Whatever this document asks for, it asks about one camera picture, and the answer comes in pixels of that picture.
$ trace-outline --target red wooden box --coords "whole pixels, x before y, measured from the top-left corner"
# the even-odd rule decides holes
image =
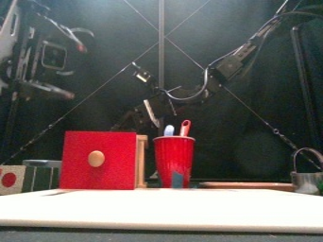
[[[134,132],[66,131],[58,187],[133,189],[136,156]]]

